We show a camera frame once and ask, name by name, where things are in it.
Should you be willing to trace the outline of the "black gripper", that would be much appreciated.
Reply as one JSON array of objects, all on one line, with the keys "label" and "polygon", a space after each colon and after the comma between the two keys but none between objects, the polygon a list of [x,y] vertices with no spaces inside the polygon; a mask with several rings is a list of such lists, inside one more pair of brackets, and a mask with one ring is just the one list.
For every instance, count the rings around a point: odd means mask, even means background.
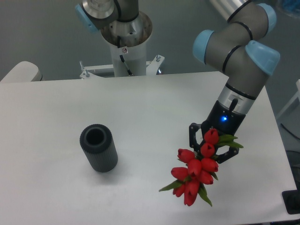
[{"label": "black gripper", "polygon": [[[245,118],[245,114],[239,114],[234,111],[229,111],[219,101],[216,101],[207,119],[202,123],[191,123],[189,125],[189,146],[193,150],[200,150],[205,141],[203,135],[210,129],[215,128],[222,134],[235,135]],[[196,133],[200,131],[202,141],[198,143]],[[223,154],[217,154],[219,147],[216,148],[216,159],[218,164],[221,164],[239,153],[239,148],[228,146],[228,151]]]}]

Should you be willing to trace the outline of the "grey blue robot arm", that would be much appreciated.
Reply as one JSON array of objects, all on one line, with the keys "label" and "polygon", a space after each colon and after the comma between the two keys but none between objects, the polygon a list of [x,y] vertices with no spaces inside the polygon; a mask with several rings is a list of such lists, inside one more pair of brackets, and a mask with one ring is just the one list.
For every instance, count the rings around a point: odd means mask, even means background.
[{"label": "grey blue robot arm", "polygon": [[[198,130],[206,133],[215,128],[220,134],[218,147],[229,150],[216,155],[218,163],[239,152],[229,139],[244,120],[249,109],[273,74],[280,54],[261,43],[276,25],[277,17],[267,4],[250,0],[213,0],[213,7],[228,22],[221,32],[202,31],[193,43],[193,55],[224,75],[228,80],[207,119],[189,127],[189,145],[199,152]],[[100,32],[110,46],[114,75],[155,75],[158,67],[146,63],[146,42],[152,33],[152,22],[139,10],[136,0],[84,0],[75,7],[76,14],[91,32]]]}]

